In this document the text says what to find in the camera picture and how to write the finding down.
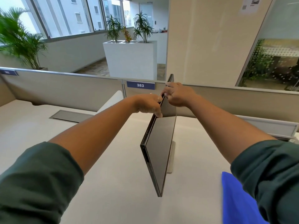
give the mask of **monitor stand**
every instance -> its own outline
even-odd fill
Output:
[[[172,170],[173,170],[173,160],[174,160],[175,148],[176,148],[176,143],[174,141],[172,141],[171,148],[170,148],[168,165],[167,165],[167,173],[172,173]]]

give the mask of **paper notice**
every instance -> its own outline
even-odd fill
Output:
[[[244,0],[240,13],[243,15],[256,13],[260,3],[261,0]]]

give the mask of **black monitor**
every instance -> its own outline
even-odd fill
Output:
[[[171,74],[168,82],[173,81],[173,74]],[[162,95],[160,106],[163,117],[157,118],[155,115],[152,116],[140,144],[159,197],[163,194],[174,125],[176,123],[176,107],[170,105],[164,95]]]

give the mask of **door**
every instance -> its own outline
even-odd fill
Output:
[[[152,3],[140,3],[140,11],[142,11],[143,14],[146,14],[149,24],[151,27],[154,27]]]

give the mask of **hand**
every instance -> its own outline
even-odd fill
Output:
[[[190,100],[197,96],[193,89],[179,82],[167,82],[166,85],[161,95],[164,94],[173,106],[189,107]]]
[[[133,100],[134,113],[154,113],[158,118],[162,118],[161,107],[159,102],[162,97],[156,94],[139,94],[129,99]]]

